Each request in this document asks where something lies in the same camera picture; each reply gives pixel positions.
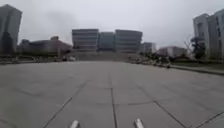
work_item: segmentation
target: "large government building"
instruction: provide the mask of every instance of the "large government building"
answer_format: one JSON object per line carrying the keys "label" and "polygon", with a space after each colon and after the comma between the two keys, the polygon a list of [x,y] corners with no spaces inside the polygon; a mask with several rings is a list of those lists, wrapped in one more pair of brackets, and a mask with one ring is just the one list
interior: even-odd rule
{"label": "large government building", "polygon": [[98,29],[73,29],[72,41],[74,49],[84,52],[95,52],[98,49]]}
{"label": "large government building", "polygon": [[115,33],[116,52],[135,53],[139,50],[142,41],[142,32],[116,30]]}
{"label": "large government building", "polygon": [[73,29],[72,40],[76,51],[136,53],[140,48],[142,32],[133,30],[99,32],[98,29]]}

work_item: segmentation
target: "ground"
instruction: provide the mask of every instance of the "ground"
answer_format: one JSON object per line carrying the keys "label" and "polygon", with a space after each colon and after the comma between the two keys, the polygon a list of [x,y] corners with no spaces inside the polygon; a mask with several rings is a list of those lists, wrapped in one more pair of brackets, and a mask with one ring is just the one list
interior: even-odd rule
{"label": "ground", "polygon": [[120,62],[0,66],[0,127],[223,128],[224,79]]}

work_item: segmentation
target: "sky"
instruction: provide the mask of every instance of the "sky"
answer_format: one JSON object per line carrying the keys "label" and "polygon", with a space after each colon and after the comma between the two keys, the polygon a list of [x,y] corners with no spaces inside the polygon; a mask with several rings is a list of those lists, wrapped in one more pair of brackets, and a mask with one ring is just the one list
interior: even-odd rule
{"label": "sky", "polygon": [[72,44],[71,30],[139,30],[158,47],[185,47],[194,36],[193,18],[224,8],[223,0],[0,0],[23,12],[19,40],[59,36]]}

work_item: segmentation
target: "paving tile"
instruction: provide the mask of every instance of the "paving tile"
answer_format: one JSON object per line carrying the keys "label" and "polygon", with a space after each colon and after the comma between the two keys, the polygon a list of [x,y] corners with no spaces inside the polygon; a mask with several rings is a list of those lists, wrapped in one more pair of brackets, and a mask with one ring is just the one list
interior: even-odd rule
{"label": "paving tile", "polygon": [[134,105],[116,108],[118,128],[132,128],[140,118],[146,128],[182,128],[174,119],[155,104]]}
{"label": "paving tile", "polygon": [[14,128],[14,127],[16,127],[16,125],[6,120],[0,119],[0,128]]}
{"label": "paving tile", "polygon": [[85,104],[112,104],[111,93],[109,89],[88,88],[85,87],[75,98],[75,102]]}
{"label": "paving tile", "polygon": [[60,86],[57,88],[52,88],[46,92],[38,94],[36,97],[63,105],[69,98],[72,97],[80,88],[74,87],[74,85]]}
{"label": "paving tile", "polygon": [[224,91],[206,91],[201,94],[192,95],[192,99],[203,104],[204,106],[212,109],[214,112],[223,112],[224,111]]}
{"label": "paving tile", "polygon": [[217,114],[183,98],[161,101],[160,104],[187,127],[194,128]]}
{"label": "paving tile", "polygon": [[114,102],[117,105],[128,105],[128,104],[141,104],[152,102],[144,93],[139,89],[128,89],[128,90],[113,90]]}
{"label": "paving tile", "polygon": [[157,101],[170,100],[179,97],[177,93],[171,92],[160,86],[143,86],[143,89]]}
{"label": "paving tile", "polygon": [[201,126],[201,128],[223,128],[224,126],[224,116],[219,116],[212,120],[211,122],[208,122]]}
{"label": "paving tile", "polygon": [[78,120],[81,128],[114,128],[113,110],[110,106],[68,104],[47,128],[67,128]]}
{"label": "paving tile", "polygon": [[8,90],[0,91],[0,103],[0,120],[17,128],[42,128],[60,108],[56,104]]}

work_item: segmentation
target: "distant building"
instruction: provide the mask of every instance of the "distant building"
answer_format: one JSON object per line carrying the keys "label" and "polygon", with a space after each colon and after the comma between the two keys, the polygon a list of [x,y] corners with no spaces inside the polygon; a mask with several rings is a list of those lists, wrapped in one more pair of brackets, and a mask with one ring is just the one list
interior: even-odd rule
{"label": "distant building", "polygon": [[141,44],[139,51],[143,53],[155,53],[156,44],[151,42],[144,42]]}
{"label": "distant building", "polygon": [[16,52],[22,12],[10,5],[0,7],[0,52]]}
{"label": "distant building", "polygon": [[98,44],[98,29],[73,29],[73,46],[78,51],[95,52]]}
{"label": "distant building", "polygon": [[176,46],[168,46],[168,47],[160,48],[157,51],[157,54],[176,58],[182,55],[187,56],[187,49],[176,47]]}
{"label": "distant building", "polygon": [[194,18],[195,37],[206,47],[207,59],[224,59],[224,9]]}
{"label": "distant building", "polygon": [[98,50],[99,51],[114,51],[115,48],[114,32],[101,32],[99,36]]}
{"label": "distant building", "polygon": [[66,44],[56,38],[51,38],[51,40],[38,40],[32,41],[22,40],[19,45],[19,51],[23,53],[58,53],[71,51],[72,46]]}
{"label": "distant building", "polygon": [[53,37],[51,37],[51,40],[59,40],[59,37],[58,36],[53,36]]}
{"label": "distant building", "polygon": [[136,53],[142,41],[142,32],[131,30],[115,31],[115,50],[117,52]]}

